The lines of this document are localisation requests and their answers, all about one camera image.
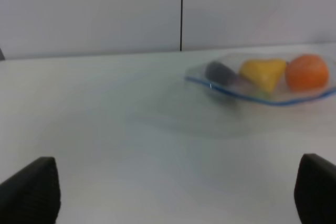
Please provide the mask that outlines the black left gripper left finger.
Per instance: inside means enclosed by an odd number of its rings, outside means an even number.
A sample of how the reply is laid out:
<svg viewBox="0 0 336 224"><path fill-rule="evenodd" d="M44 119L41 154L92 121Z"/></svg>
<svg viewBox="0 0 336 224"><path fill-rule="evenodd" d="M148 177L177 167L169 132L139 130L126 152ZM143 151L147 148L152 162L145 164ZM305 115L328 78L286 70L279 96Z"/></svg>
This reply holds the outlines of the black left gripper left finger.
<svg viewBox="0 0 336 224"><path fill-rule="evenodd" d="M1 223L54 224L60 207L54 157L40 157L1 183Z"/></svg>

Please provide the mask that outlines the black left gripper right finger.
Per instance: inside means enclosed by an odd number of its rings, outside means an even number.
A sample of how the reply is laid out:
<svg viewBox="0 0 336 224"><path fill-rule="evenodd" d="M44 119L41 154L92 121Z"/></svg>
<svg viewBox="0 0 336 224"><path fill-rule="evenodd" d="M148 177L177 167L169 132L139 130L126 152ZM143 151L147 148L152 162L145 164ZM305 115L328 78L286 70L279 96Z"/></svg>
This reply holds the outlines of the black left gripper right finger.
<svg viewBox="0 0 336 224"><path fill-rule="evenodd" d="M335 165L317 154L304 154L294 200L301 223L335 224Z"/></svg>

